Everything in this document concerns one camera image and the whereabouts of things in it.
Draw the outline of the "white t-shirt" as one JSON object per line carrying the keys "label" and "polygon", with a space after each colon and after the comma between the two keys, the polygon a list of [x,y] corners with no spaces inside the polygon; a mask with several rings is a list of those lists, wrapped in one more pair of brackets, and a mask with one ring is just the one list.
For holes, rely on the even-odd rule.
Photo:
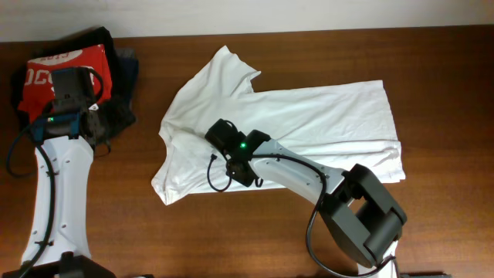
{"label": "white t-shirt", "polygon": [[258,71],[227,47],[176,94],[159,134],[167,156],[151,184],[170,205],[189,194],[242,189],[205,140],[219,119],[258,130],[315,162],[348,170],[362,164],[383,183],[404,180],[401,143],[380,80],[257,93]]}

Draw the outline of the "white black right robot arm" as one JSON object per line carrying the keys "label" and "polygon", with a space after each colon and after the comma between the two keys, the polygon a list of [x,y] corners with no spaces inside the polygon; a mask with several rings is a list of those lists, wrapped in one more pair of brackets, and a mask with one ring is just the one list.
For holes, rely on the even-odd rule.
{"label": "white black right robot arm", "polygon": [[313,203],[306,248],[330,275],[339,273],[326,266],[312,247],[318,215],[338,247],[357,263],[360,277],[400,275],[395,252],[408,218],[369,168],[356,164],[347,171],[316,163],[261,131],[243,134],[229,120],[217,120],[205,140],[225,159],[229,181],[257,188],[272,181]]}

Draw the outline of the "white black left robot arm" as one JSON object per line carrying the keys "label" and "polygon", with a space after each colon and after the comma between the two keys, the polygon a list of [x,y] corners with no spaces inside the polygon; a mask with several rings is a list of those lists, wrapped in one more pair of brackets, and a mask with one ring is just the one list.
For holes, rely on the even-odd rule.
{"label": "white black left robot arm", "polygon": [[21,266],[6,277],[104,277],[114,274],[92,260],[86,235],[86,193],[94,149],[106,131],[100,121],[94,69],[52,71],[53,100],[22,131],[35,146],[36,204]]}

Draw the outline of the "black folded shirt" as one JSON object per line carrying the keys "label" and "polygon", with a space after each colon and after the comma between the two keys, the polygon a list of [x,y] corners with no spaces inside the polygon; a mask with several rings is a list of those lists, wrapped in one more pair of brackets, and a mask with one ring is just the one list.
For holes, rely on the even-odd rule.
{"label": "black folded shirt", "polygon": [[[60,53],[63,50],[74,50],[94,44],[102,44],[105,47],[110,66],[110,75],[113,80],[113,89],[111,90],[112,97],[98,105],[100,112],[103,114],[103,117],[107,122],[107,132],[109,134],[109,139],[111,139],[112,137],[117,136],[122,130],[133,124],[136,117],[130,109],[130,104],[126,103],[120,95],[120,80],[122,72],[110,32],[104,27],[99,27],[83,35],[69,39],[65,42],[61,42],[59,45],[51,49],[44,49],[40,53],[36,54],[33,59],[44,55]],[[18,76],[20,74],[20,70],[24,67],[25,64],[12,74],[10,80],[11,88],[13,78]],[[19,113],[16,109],[15,113],[19,118],[21,128],[29,134],[31,139],[37,144],[41,144],[43,141],[47,141],[54,137],[84,139],[80,134],[81,110],[63,111],[61,113],[57,113],[55,111],[50,112],[39,116],[32,123],[29,123],[27,121],[27,117]]]}

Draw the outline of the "red soccer folded shirt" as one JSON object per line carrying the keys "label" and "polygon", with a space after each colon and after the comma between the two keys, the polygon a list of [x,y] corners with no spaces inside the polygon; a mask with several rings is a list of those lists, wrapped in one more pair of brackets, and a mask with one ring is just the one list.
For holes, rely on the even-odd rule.
{"label": "red soccer folded shirt", "polygon": [[61,110],[58,102],[81,98],[90,106],[112,97],[113,80],[105,47],[94,44],[26,62],[12,81],[13,107],[32,123]]}

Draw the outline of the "dark navy folded garment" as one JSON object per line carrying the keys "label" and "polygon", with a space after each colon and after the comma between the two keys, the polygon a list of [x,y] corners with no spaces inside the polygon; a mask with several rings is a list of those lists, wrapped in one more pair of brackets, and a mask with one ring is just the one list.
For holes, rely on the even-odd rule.
{"label": "dark navy folded garment", "polygon": [[139,60],[134,49],[116,49],[117,58],[121,69],[121,93],[123,100],[130,104],[139,74]]}

